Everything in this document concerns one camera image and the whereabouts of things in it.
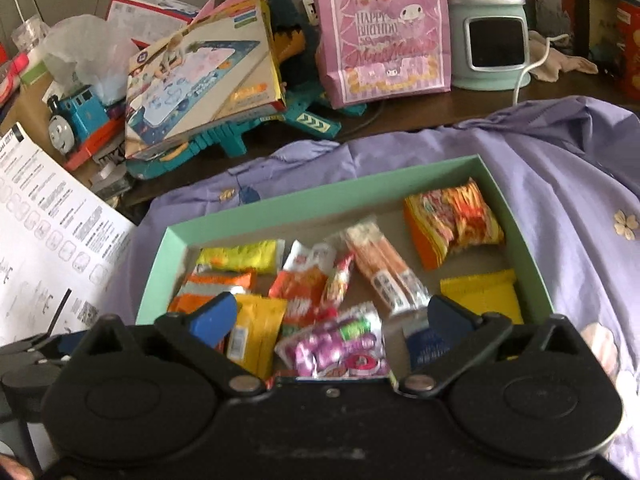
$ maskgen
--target metal bolt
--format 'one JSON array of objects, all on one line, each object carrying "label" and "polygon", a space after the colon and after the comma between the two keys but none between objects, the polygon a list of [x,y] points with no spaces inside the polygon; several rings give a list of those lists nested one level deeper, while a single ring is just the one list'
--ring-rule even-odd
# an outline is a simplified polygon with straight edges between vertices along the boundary
[{"label": "metal bolt", "polygon": [[436,387],[436,381],[428,375],[411,375],[404,380],[404,386],[414,392],[430,392]]},{"label": "metal bolt", "polygon": [[262,386],[262,381],[252,375],[238,375],[229,381],[229,386],[241,394],[250,394]]}]

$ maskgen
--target power socket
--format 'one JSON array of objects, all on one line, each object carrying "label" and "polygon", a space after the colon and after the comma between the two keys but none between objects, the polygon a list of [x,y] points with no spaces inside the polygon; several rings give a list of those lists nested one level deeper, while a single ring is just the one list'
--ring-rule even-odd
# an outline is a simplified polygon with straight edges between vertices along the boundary
[{"label": "power socket", "polygon": [[318,11],[316,9],[316,2],[314,0],[302,0],[302,4],[305,7],[306,16],[309,19],[309,23],[314,27],[320,25],[318,19]]}]

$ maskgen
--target finger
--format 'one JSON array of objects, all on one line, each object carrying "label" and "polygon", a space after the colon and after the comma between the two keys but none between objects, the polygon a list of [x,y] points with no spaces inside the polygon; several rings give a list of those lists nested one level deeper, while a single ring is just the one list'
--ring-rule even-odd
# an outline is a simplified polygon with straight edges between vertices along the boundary
[{"label": "finger", "polygon": [[0,468],[4,468],[13,480],[33,480],[31,471],[8,456],[0,455]]}]

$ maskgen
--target mint green cardboard box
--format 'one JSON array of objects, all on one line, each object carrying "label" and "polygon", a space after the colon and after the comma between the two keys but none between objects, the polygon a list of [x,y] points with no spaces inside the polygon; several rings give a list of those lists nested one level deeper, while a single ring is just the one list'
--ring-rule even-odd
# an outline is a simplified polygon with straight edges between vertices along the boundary
[{"label": "mint green cardboard box", "polygon": [[[436,271],[424,272],[402,220],[402,200],[431,189],[460,186],[473,178],[502,226],[506,244],[450,255]],[[267,238],[312,245],[374,213],[382,231],[432,293],[441,278],[513,268],[526,322],[542,322],[552,303],[509,206],[479,156],[446,160],[316,187],[243,205],[171,226],[164,234],[140,305],[137,324],[151,324],[167,310],[203,247],[225,247]],[[372,289],[367,290],[369,297]]]}]

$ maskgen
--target pink paper bag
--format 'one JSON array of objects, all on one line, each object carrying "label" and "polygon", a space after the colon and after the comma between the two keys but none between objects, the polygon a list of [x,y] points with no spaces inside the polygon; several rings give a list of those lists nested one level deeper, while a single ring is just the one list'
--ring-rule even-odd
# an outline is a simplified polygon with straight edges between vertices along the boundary
[{"label": "pink paper bag", "polygon": [[318,68],[334,108],[446,92],[451,81],[447,0],[316,0]]}]

